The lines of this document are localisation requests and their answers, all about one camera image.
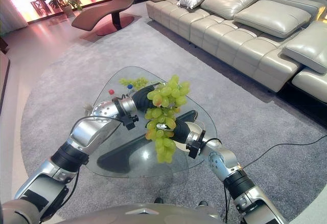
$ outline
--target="plant pot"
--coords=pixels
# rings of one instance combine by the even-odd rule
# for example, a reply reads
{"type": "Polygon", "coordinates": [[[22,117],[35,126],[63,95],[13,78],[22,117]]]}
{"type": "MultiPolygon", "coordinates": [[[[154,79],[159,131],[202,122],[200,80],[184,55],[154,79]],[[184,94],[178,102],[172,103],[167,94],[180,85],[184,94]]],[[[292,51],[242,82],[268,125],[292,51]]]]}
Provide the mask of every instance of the plant pot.
{"type": "Polygon", "coordinates": [[[75,17],[71,5],[61,8],[61,10],[69,17],[75,17]]]}

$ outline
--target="grape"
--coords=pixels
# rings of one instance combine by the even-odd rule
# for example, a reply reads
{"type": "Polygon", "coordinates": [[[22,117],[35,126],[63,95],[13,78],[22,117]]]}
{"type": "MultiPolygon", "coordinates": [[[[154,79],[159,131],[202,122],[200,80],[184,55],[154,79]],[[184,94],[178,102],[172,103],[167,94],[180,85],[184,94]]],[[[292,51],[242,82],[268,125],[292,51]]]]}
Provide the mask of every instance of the grape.
{"type": "Polygon", "coordinates": [[[161,95],[168,96],[168,95],[170,95],[171,92],[172,92],[172,88],[169,86],[165,86],[161,90],[161,95]]]}
{"type": "Polygon", "coordinates": [[[168,83],[167,83],[168,87],[170,87],[171,89],[174,89],[174,88],[177,88],[178,85],[177,85],[177,82],[173,81],[173,80],[170,80],[168,83]]]}
{"type": "Polygon", "coordinates": [[[165,131],[164,133],[165,133],[165,136],[167,136],[167,137],[173,137],[175,135],[174,132],[172,132],[172,131],[165,131]]]}
{"type": "Polygon", "coordinates": [[[175,74],[175,75],[172,76],[172,78],[170,80],[175,81],[176,83],[178,83],[179,82],[179,77],[175,74]]]}
{"type": "Polygon", "coordinates": [[[166,118],[166,124],[170,129],[176,128],[176,123],[172,118],[166,118]]]}
{"type": "Polygon", "coordinates": [[[173,89],[172,90],[172,97],[174,97],[174,98],[178,98],[179,97],[179,94],[180,92],[179,92],[179,89],[177,89],[177,88],[175,88],[175,89],[173,89]]]}
{"type": "Polygon", "coordinates": [[[180,85],[182,87],[190,87],[190,83],[189,82],[182,82],[180,85]]]}
{"type": "Polygon", "coordinates": [[[162,114],[162,111],[161,111],[160,108],[153,109],[153,111],[152,111],[152,116],[153,116],[154,118],[158,118],[158,117],[160,117],[161,114],[162,114]]]}
{"type": "MultiPolygon", "coordinates": [[[[165,123],[170,129],[176,127],[175,113],[180,112],[179,106],[187,102],[185,95],[190,91],[190,83],[178,84],[177,75],[165,84],[159,84],[154,91],[148,93],[147,97],[152,100],[157,108],[149,108],[145,114],[146,119],[151,119],[147,124],[148,132],[146,138],[155,142],[157,160],[159,163],[171,163],[176,151],[176,144],[170,138],[174,136],[172,131],[164,131],[156,128],[157,123],[165,123]]],[[[141,85],[142,80],[134,85],[141,85]]]]}
{"type": "Polygon", "coordinates": [[[160,117],[158,117],[158,122],[159,123],[164,123],[165,119],[166,119],[165,115],[161,115],[160,117]]]}
{"type": "Polygon", "coordinates": [[[147,138],[147,140],[152,140],[155,139],[155,135],[156,135],[156,130],[154,128],[151,128],[148,130],[145,137],[147,138]]]}
{"type": "Polygon", "coordinates": [[[176,99],[176,105],[181,106],[187,103],[186,97],[185,96],[180,96],[176,99]]]}
{"type": "Polygon", "coordinates": [[[124,86],[127,86],[129,84],[132,84],[133,87],[136,89],[136,90],[139,90],[141,89],[142,87],[146,86],[149,81],[144,78],[144,77],[140,77],[140,78],[137,78],[137,79],[126,79],[126,78],[121,78],[119,80],[119,83],[124,85],[124,86]]]}
{"type": "Polygon", "coordinates": [[[164,146],[164,140],[162,138],[158,138],[155,140],[155,147],[159,148],[159,147],[163,147],[164,146]]]}
{"type": "Polygon", "coordinates": [[[155,95],[157,95],[157,94],[159,94],[159,91],[158,91],[158,90],[151,91],[151,92],[149,92],[149,93],[147,94],[147,98],[148,98],[149,100],[153,100],[153,97],[154,97],[155,95]]]}
{"type": "Polygon", "coordinates": [[[158,154],[165,154],[166,153],[166,149],[164,146],[160,146],[157,150],[158,154]]]}
{"type": "Polygon", "coordinates": [[[190,89],[188,87],[182,87],[179,90],[179,93],[181,96],[187,95],[190,92],[190,89]]]}
{"type": "Polygon", "coordinates": [[[151,119],[151,118],[152,118],[152,115],[149,114],[149,113],[146,113],[146,114],[144,115],[144,117],[145,117],[145,119],[151,119]]]}
{"type": "Polygon", "coordinates": [[[174,107],[173,111],[174,113],[180,113],[180,107],[174,107]]]}
{"type": "Polygon", "coordinates": [[[167,112],[167,116],[168,117],[173,117],[174,116],[174,111],[173,110],[169,110],[168,112],[167,112]]]}
{"type": "Polygon", "coordinates": [[[169,106],[169,99],[166,96],[162,97],[161,106],[167,108],[169,106]]]}
{"type": "Polygon", "coordinates": [[[172,160],[173,160],[173,155],[172,155],[172,153],[166,152],[166,155],[165,155],[164,158],[165,158],[165,161],[167,163],[171,164],[172,163],[172,160]]]}
{"type": "Polygon", "coordinates": [[[160,94],[156,94],[156,95],[153,97],[152,103],[153,103],[153,105],[155,105],[155,106],[160,106],[161,103],[162,103],[162,96],[161,96],[160,94]]]}
{"type": "Polygon", "coordinates": [[[175,104],[176,99],[174,97],[169,96],[168,99],[169,99],[169,104],[175,104]]]}
{"type": "Polygon", "coordinates": [[[156,133],[156,137],[157,137],[157,138],[161,138],[161,137],[164,136],[164,134],[165,134],[164,131],[162,131],[162,130],[158,130],[157,133],[156,133]]]}
{"type": "Polygon", "coordinates": [[[165,157],[157,152],[157,160],[158,163],[162,164],[165,161],[165,157]]]}
{"type": "Polygon", "coordinates": [[[155,128],[157,124],[154,121],[150,121],[147,124],[147,129],[155,128]]]}

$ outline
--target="gray rug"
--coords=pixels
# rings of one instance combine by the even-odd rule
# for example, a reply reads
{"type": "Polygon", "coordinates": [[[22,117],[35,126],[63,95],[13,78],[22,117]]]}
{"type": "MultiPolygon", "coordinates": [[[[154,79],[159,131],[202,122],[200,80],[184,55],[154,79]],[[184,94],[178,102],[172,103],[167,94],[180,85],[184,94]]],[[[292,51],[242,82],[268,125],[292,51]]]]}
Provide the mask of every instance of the gray rug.
{"type": "MultiPolygon", "coordinates": [[[[129,13],[140,18],[102,38],[84,35],[49,66],[32,90],[21,124],[21,151],[29,175],[65,142],[83,105],[93,103],[107,80],[125,66],[147,69],[162,79],[177,73],[192,84],[189,96],[212,117],[222,143],[246,165],[278,143],[309,143],[327,134],[260,84],[156,22],[145,3],[129,13]]],[[[287,220],[295,218],[327,182],[326,141],[311,146],[274,148],[246,172],[267,193],[287,220]]],[[[71,218],[130,203],[195,207],[201,200],[224,211],[223,185],[203,163],[162,177],[108,178],[81,168],[75,194],[58,213],[71,218]]],[[[238,223],[233,204],[229,223],[238,223]]]]}

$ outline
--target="glass tabletop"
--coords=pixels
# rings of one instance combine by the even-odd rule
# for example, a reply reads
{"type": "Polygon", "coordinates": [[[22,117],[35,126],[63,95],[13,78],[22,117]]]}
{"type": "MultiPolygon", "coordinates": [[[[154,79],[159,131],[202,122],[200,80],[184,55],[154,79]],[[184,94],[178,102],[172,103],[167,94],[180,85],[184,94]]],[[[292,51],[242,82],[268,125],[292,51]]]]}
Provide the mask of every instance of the glass tabletop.
{"type": "MultiPolygon", "coordinates": [[[[121,78],[137,79],[140,77],[146,78],[149,84],[165,82],[145,69],[128,66],[110,78],[94,105],[111,100],[112,97],[108,92],[110,89],[114,90],[117,97],[128,93],[127,87],[119,83],[121,78]]],[[[187,100],[187,104],[181,106],[181,111],[176,114],[176,118],[180,118],[185,122],[194,122],[194,129],[200,131],[205,129],[206,135],[216,138],[216,127],[208,113],[189,97],[187,97],[187,100]]],[[[109,177],[152,177],[186,170],[203,162],[200,157],[190,158],[185,144],[176,142],[177,149],[172,162],[170,164],[158,163],[155,143],[145,138],[147,132],[145,126],[149,120],[144,118],[144,113],[141,111],[136,112],[136,114],[139,121],[135,123],[135,128],[127,130],[126,127],[120,124],[117,130],[90,155],[89,163],[86,165],[90,171],[109,177]]]]}

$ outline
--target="black cable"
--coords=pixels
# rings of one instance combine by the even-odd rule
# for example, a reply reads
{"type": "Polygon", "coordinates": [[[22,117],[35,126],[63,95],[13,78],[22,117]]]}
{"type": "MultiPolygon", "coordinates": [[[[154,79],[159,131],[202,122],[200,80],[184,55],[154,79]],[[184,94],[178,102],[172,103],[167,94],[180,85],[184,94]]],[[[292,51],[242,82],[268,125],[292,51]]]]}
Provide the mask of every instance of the black cable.
{"type": "Polygon", "coordinates": [[[80,118],[78,119],[74,125],[72,126],[72,129],[71,129],[71,132],[69,134],[71,134],[73,132],[73,130],[75,129],[76,127],[76,124],[78,124],[80,121],[84,120],[84,119],[88,119],[88,118],[104,118],[104,119],[112,119],[112,120],[116,120],[116,121],[119,121],[119,122],[123,122],[122,120],[120,119],[117,119],[117,118],[112,118],[112,117],[105,117],[105,116],[86,116],[86,117],[83,117],[83,118],[80,118]]]}
{"type": "MultiPolygon", "coordinates": [[[[281,143],[281,144],[277,144],[277,145],[274,145],[272,147],[270,147],[267,151],[265,151],[263,154],[261,154],[260,157],[258,157],[257,159],[253,160],[251,163],[247,164],[246,166],[243,167],[243,169],[245,169],[247,166],[253,164],[254,162],[258,161],[260,158],[262,158],[263,155],[265,155],[267,152],[269,152],[272,148],[276,147],[276,146],[281,146],[281,145],[291,145],[291,146],[308,146],[308,145],[312,145],[312,144],[315,144],[317,142],[319,142],[320,140],[322,140],[323,138],[327,137],[327,135],[325,136],[322,136],[320,137],[318,140],[316,140],[315,142],[311,142],[311,143],[307,143],[307,144],[291,144],[291,143],[281,143]]],[[[227,204],[227,211],[226,211],[226,214],[225,214],[225,219],[227,219],[228,217],[228,211],[229,211],[229,205],[230,205],[230,199],[231,199],[231,195],[229,195],[229,200],[228,200],[228,204],[227,204]]]]}
{"type": "Polygon", "coordinates": [[[217,140],[217,141],[219,141],[219,143],[220,144],[223,144],[223,143],[221,143],[221,141],[218,139],[218,138],[211,138],[211,139],[209,139],[209,140],[207,140],[204,144],[203,144],[203,146],[201,147],[201,148],[203,148],[209,141],[213,141],[213,140],[217,140]]]}
{"type": "Polygon", "coordinates": [[[245,166],[243,167],[243,169],[245,169],[247,166],[253,164],[254,162],[258,161],[260,158],[262,158],[263,155],[265,155],[267,152],[269,152],[272,148],[274,148],[274,147],[276,147],[276,146],[281,146],[281,145],[290,145],[290,146],[309,146],[309,145],[312,145],[312,144],[317,143],[318,141],[320,141],[321,139],[323,139],[323,138],[325,138],[325,137],[327,137],[327,135],[325,135],[325,136],[319,138],[319,139],[316,140],[315,142],[311,142],[311,143],[307,143],[307,144],[280,143],[280,144],[274,145],[274,146],[270,147],[268,150],[266,150],[263,154],[261,154],[260,157],[258,157],[257,159],[253,160],[251,163],[245,165],[245,166]]]}
{"type": "Polygon", "coordinates": [[[61,209],[61,208],[65,205],[65,203],[67,203],[68,200],[69,200],[69,199],[71,198],[71,196],[73,195],[73,193],[74,193],[74,191],[75,191],[75,189],[76,189],[76,186],[77,186],[77,181],[78,181],[78,176],[79,176],[79,175],[80,175],[80,170],[77,171],[76,179],[75,179],[75,183],[74,183],[74,187],[73,187],[73,189],[72,189],[71,194],[68,196],[68,198],[65,200],[65,202],[63,202],[63,203],[61,204],[61,206],[59,207],[59,209],[61,209]]]}
{"type": "Polygon", "coordinates": [[[228,207],[227,207],[227,194],[226,194],[226,187],[225,186],[224,186],[224,193],[225,193],[225,207],[226,207],[226,211],[225,211],[225,223],[227,223],[228,207]]]}

